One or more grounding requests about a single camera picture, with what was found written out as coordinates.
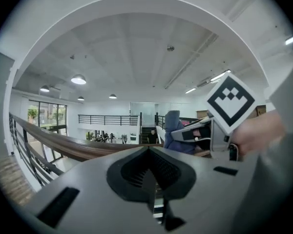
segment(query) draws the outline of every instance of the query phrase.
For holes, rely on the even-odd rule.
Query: black metal railing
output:
[[[58,169],[55,165],[49,163],[28,142],[27,131],[21,126],[17,127],[17,122],[12,115],[9,117],[10,132],[13,142],[24,161],[30,173],[36,178],[41,186],[48,184],[54,178],[50,175],[54,172],[56,175],[61,175],[63,171]]]
[[[186,117],[179,117],[179,119],[184,126],[199,120],[198,118],[186,118]],[[165,129],[165,116],[161,116],[161,115],[156,114],[155,115],[155,124],[156,124],[156,126],[159,126],[162,129]]]
[[[138,116],[78,115],[78,123],[137,126]]]

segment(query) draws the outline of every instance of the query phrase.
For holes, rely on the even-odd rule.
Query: white ceiling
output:
[[[169,87],[183,93],[228,68],[239,72],[247,67],[239,53],[220,38],[204,53],[196,53],[210,34],[199,25],[157,14],[97,19],[53,41],[33,60],[16,88],[37,93],[41,82],[29,85],[33,76],[61,90],[80,93],[136,86],[164,89],[190,57],[196,57]],[[167,51],[168,44],[175,47],[173,52]],[[70,79],[75,74],[83,74],[87,84],[73,84]]]

